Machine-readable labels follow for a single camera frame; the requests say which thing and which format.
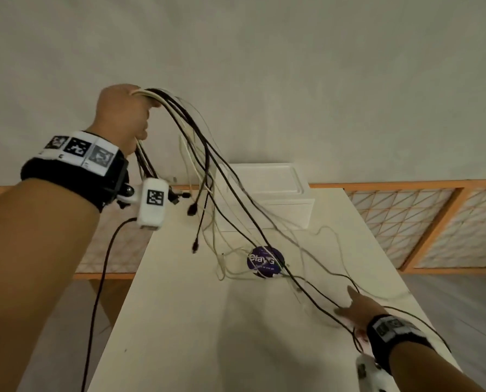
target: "forearm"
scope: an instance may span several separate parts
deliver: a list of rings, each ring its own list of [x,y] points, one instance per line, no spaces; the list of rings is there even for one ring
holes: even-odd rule
[[[98,219],[87,200],[42,180],[0,196],[0,390],[16,388]]]
[[[390,353],[390,369],[401,392],[484,392],[438,353],[414,342],[397,344]]]

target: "white lid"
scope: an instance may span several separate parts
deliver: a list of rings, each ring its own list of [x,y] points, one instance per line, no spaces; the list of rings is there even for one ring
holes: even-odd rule
[[[220,167],[238,196],[242,200],[246,198],[228,168]],[[313,203],[308,183],[294,164],[231,164],[230,167],[239,176],[245,190],[260,204]],[[219,171],[216,184],[227,201],[236,202]]]

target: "cable connector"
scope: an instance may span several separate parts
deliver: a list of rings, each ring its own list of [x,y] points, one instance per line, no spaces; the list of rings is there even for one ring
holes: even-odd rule
[[[192,205],[189,206],[189,209],[187,210],[187,214],[188,216],[195,216],[197,212],[198,212],[198,203],[194,202]]]
[[[196,253],[199,247],[200,247],[200,243],[198,242],[198,238],[196,238],[196,240],[192,244],[192,253]]]

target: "orange wooden frame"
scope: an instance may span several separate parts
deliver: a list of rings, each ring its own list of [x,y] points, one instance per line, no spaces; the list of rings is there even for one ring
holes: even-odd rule
[[[0,186],[0,194],[11,186]],[[176,189],[187,190],[188,185],[175,185]],[[475,188],[486,188],[486,180],[438,180],[438,181],[403,181],[379,183],[313,183],[311,188],[342,188],[347,191],[397,191],[397,190],[437,190],[455,189],[450,199],[434,218],[429,228],[412,249],[409,256],[399,268],[401,274],[486,274],[486,268],[416,268],[426,252],[441,234],[448,222],[468,199]],[[135,273],[108,273],[108,279],[132,279]],[[97,279],[100,273],[77,273],[75,279]]]

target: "lattice screen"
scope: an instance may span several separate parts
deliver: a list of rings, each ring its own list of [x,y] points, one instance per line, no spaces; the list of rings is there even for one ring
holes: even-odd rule
[[[486,189],[472,192],[417,267],[486,267]]]
[[[400,267],[453,190],[349,191],[390,261]]]
[[[135,216],[137,216],[136,206],[130,206],[124,210],[119,209],[117,204],[106,206],[89,249],[76,271],[101,273],[112,234],[123,221]],[[123,226],[112,246],[107,272],[136,272],[151,235],[152,231],[140,229],[136,223]]]

